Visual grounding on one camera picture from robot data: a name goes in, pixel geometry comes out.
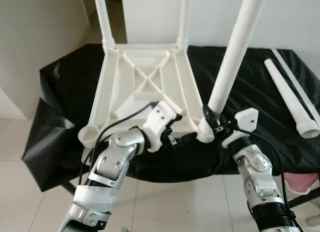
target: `white pipe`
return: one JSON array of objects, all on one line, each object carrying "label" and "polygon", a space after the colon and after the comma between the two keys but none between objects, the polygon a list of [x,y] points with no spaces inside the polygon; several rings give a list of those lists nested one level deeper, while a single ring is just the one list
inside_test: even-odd
[{"label": "white pipe", "polygon": [[292,84],[296,88],[296,91],[299,93],[301,99],[303,100],[303,102],[305,103],[305,106],[310,111],[310,113],[313,116],[315,122],[320,127],[320,115],[319,115],[317,109],[315,108],[314,104],[309,99],[308,95],[306,94],[306,92],[304,91],[302,86],[300,85],[300,83],[297,80],[297,78],[295,77],[294,73],[292,73],[291,69],[289,68],[289,66],[285,62],[284,58],[282,58],[281,54],[274,48],[272,49],[272,52],[275,55],[275,57],[277,58],[277,60],[279,61],[280,65],[282,66],[282,68],[284,69],[286,74],[288,75],[288,77],[291,80]]},{"label": "white pipe", "polygon": [[94,0],[96,6],[96,12],[99,18],[99,24],[102,34],[102,47],[104,52],[107,48],[115,48],[115,40],[112,36],[110,21],[107,11],[106,0]]},{"label": "white pipe", "polygon": [[189,19],[189,0],[182,0],[179,32],[176,38],[177,48],[186,48],[188,46],[188,19]]},{"label": "white pipe", "polygon": [[[215,113],[217,119],[219,119],[229,97],[264,1],[265,0],[242,1],[208,103],[209,108]],[[208,143],[214,139],[213,131],[204,117],[201,119],[198,127],[197,139],[203,143]]]},{"label": "white pipe", "polygon": [[264,61],[264,65],[269,71],[269,74],[280,92],[285,105],[296,122],[296,130],[305,139],[317,137],[320,134],[318,124],[310,118],[305,108],[302,106],[295,93],[291,90],[286,80],[282,77],[273,61],[268,58]]}]

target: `black tablecloth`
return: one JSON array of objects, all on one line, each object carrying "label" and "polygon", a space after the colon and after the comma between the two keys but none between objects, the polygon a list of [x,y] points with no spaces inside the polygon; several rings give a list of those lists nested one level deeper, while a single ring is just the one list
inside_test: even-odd
[{"label": "black tablecloth", "polygon": [[[209,100],[225,50],[224,47],[188,48],[204,104]],[[278,51],[319,111],[319,80],[292,50]],[[88,44],[40,70],[42,96],[23,160],[42,191],[79,173],[83,147],[77,134],[88,122],[103,58],[101,45]],[[277,148],[284,170],[300,174],[319,172],[320,138],[303,139],[297,133],[296,124],[264,66],[267,58],[273,60],[296,93],[270,49],[249,48],[223,113],[231,116],[243,108],[258,109],[256,132]],[[279,174],[279,161],[268,144],[252,140],[271,159],[273,173]],[[176,149],[161,148],[156,153],[136,156],[127,175],[151,182],[181,182],[237,172],[236,164],[229,152],[221,148],[219,140],[203,144],[191,134]]]}]

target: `black cloth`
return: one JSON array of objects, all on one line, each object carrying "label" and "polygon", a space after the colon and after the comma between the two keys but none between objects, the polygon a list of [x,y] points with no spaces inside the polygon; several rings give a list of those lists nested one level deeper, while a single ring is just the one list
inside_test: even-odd
[{"label": "black cloth", "polygon": [[[225,50],[224,47],[188,48],[188,58],[204,104],[209,100]],[[278,51],[319,111],[319,80],[292,50]],[[69,181],[79,173],[83,147],[77,133],[88,122],[103,58],[101,45],[88,44],[40,70],[43,95],[23,160],[42,191]],[[300,99],[272,51],[249,48],[223,113],[232,116],[244,108],[258,109],[255,132],[276,147],[284,170],[316,173],[320,169],[320,138],[303,139],[296,131],[295,121],[264,66],[267,58],[273,60]],[[252,140],[271,159],[273,173],[279,174],[279,161],[272,149],[262,140]],[[203,144],[194,134],[188,134],[179,140],[175,149],[166,147],[156,153],[136,156],[127,175],[151,182],[181,182],[212,174],[235,173],[238,173],[237,166],[218,139]]]}]

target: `tiled floor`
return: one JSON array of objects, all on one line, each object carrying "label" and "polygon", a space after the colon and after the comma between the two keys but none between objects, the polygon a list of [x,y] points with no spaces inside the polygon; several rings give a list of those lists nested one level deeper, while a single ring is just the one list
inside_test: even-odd
[{"label": "tiled floor", "polygon": [[[82,44],[101,43],[97,16],[91,23]],[[118,43],[126,41],[123,27],[113,28],[113,33]],[[41,193],[21,162],[31,124],[31,120],[0,119],[1,232],[55,232],[72,202],[62,187]],[[294,211],[303,226],[307,216],[319,213],[311,203]],[[258,231],[247,210],[239,175],[164,184],[127,177],[105,231],[120,232],[121,227],[131,232]]]}]

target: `pink object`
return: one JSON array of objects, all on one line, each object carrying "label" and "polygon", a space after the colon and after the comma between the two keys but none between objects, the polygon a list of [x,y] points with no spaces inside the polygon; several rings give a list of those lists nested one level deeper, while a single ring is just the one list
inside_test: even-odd
[{"label": "pink object", "polygon": [[284,173],[284,177],[289,189],[299,195],[307,195],[312,185],[318,180],[316,173]]}]

